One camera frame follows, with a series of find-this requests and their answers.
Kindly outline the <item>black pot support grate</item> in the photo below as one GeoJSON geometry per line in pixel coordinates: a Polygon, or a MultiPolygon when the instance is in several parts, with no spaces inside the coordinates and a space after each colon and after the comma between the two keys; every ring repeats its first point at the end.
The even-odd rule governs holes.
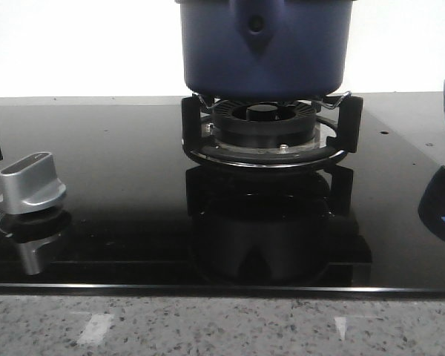
{"type": "Polygon", "coordinates": [[[213,167],[240,170],[291,170],[339,162],[357,150],[363,100],[345,92],[298,101],[316,110],[314,138],[302,145],[244,148],[225,144],[214,135],[213,109],[230,99],[215,100],[194,94],[181,101],[182,149],[193,161],[213,167]]]}

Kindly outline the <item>blue cooking pot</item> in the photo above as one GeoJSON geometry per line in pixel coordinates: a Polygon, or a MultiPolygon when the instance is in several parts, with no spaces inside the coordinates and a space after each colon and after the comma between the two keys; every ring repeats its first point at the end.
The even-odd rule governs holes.
{"type": "Polygon", "coordinates": [[[342,84],[352,1],[179,1],[184,80],[221,99],[325,96],[342,84]]]}

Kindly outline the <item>black glass cooktop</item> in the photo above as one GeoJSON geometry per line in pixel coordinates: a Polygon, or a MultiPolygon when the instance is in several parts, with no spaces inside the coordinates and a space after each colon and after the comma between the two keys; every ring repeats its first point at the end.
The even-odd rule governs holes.
{"type": "Polygon", "coordinates": [[[53,155],[56,206],[6,214],[0,294],[445,297],[445,167],[369,96],[358,150],[300,173],[216,171],[179,98],[0,99],[0,170],[53,155]]]}

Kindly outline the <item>silver stove knob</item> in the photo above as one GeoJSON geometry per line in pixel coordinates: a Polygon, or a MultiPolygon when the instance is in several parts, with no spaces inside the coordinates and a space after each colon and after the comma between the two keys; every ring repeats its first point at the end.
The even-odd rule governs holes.
{"type": "Polygon", "coordinates": [[[66,185],[58,178],[52,153],[35,152],[0,170],[1,208],[19,215],[58,205],[66,185]]]}

